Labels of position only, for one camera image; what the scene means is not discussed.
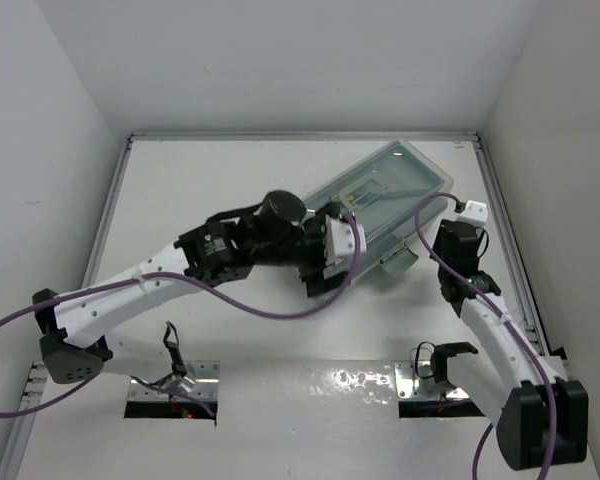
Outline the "green toolbox with clear lid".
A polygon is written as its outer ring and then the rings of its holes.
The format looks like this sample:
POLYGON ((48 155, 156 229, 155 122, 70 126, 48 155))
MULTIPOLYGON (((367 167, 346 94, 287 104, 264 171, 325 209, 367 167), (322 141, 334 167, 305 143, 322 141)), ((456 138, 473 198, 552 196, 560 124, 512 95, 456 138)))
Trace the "green toolbox with clear lid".
POLYGON ((332 178, 303 199, 317 210, 329 201, 353 213, 364 228, 366 252, 357 274, 376 266, 391 276, 410 268, 418 256, 409 249, 417 239, 416 207, 427 195, 450 192, 452 177, 408 142, 395 140, 332 178))

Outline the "black handle file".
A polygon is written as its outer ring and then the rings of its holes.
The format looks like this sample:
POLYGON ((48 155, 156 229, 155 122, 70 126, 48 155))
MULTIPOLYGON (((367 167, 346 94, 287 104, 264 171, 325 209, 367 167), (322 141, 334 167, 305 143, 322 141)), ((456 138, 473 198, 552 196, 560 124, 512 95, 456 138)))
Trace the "black handle file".
POLYGON ((426 196, 427 189, 407 189, 387 191, 381 188, 369 188, 354 193, 348 193, 345 199, 351 204, 352 208, 362 208, 378 201, 396 200, 403 198, 417 198, 426 196))

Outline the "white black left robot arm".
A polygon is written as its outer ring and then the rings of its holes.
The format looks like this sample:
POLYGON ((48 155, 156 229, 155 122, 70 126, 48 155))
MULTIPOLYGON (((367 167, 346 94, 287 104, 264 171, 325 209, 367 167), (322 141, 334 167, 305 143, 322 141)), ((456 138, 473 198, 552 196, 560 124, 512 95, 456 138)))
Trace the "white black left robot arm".
POLYGON ((328 267, 360 261, 365 232, 339 203, 308 209, 296 195, 268 192, 254 205, 209 217, 136 266, 97 285, 58 294, 44 289, 32 302, 41 330, 43 364, 57 384, 102 372, 162 386, 187 376, 173 322, 160 344, 118 332, 123 323, 185 295, 208 292, 229 302, 219 286, 246 279, 256 266, 292 267, 309 297, 336 300, 355 269, 328 277, 328 267))

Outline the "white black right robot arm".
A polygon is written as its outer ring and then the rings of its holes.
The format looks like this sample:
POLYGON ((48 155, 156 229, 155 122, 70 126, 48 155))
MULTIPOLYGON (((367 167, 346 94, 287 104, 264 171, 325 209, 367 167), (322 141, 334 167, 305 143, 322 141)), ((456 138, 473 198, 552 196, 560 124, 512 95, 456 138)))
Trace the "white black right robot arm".
POLYGON ((506 464, 537 468, 587 457, 589 397, 540 356, 512 320, 495 280, 480 269, 480 227, 443 220, 432 259, 439 264, 442 297, 479 343, 439 344, 431 357, 435 383, 468 394, 495 431, 506 464))

